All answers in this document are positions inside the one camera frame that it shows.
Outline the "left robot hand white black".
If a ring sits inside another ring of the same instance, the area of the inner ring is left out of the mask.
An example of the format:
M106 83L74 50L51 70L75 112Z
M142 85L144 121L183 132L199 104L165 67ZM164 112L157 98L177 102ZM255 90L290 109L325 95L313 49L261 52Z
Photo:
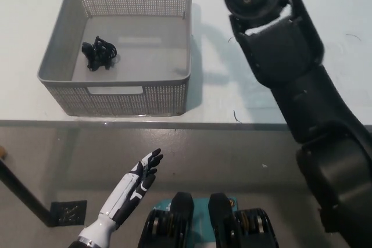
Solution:
M143 157L122 177L103 204L99 213L112 220L116 228L128 219L154 183L162 158L159 148Z

